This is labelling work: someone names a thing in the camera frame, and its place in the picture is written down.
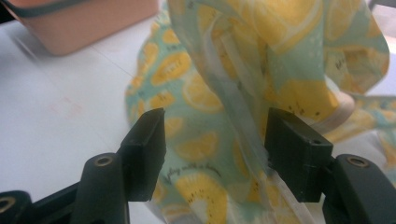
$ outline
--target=white surface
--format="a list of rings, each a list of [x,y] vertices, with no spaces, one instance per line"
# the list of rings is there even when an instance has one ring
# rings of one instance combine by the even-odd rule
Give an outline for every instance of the white surface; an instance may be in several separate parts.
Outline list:
[[[129,131],[124,91],[152,20],[64,57],[49,55],[16,21],[0,26],[0,192],[25,190],[35,202],[79,181],[90,157],[118,149]],[[396,94],[395,51],[390,66],[372,94]],[[366,140],[334,153],[348,148],[383,164]],[[130,203],[130,212],[132,223],[162,223],[143,203]]]

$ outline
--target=fabric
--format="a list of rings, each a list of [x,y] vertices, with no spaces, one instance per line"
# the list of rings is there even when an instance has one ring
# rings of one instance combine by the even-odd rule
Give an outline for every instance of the fabric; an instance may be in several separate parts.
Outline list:
[[[364,96],[388,65],[364,1],[168,0],[126,92],[131,124],[165,109],[167,154],[153,200],[166,221],[312,222],[267,175],[269,107],[334,143],[380,129],[384,169],[396,181],[396,98]]]

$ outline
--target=crumpled cloth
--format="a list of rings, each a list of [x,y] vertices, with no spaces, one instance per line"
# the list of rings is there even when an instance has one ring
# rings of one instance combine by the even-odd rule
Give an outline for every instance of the crumpled cloth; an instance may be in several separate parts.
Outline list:
[[[164,107],[153,195],[168,223],[309,223],[268,175],[269,107],[336,143],[372,129],[396,184],[396,98],[365,96],[389,66],[361,0],[168,0],[126,91],[129,121]]]

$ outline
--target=pink container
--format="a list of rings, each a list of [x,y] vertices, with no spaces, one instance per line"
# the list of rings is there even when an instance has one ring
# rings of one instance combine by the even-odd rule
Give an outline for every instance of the pink container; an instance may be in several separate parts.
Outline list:
[[[55,55],[65,55],[156,14],[158,0],[0,0]]]

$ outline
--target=screw hole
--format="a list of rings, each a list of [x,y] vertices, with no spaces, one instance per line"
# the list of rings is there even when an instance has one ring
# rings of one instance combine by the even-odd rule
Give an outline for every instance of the screw hole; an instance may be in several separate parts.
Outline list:
[[[369,163],[367,161],[357,157],[348,157],[347,161],[349,161],[349,163],[351,163],[352,165],[359,166],[361,168],[369,166]]]

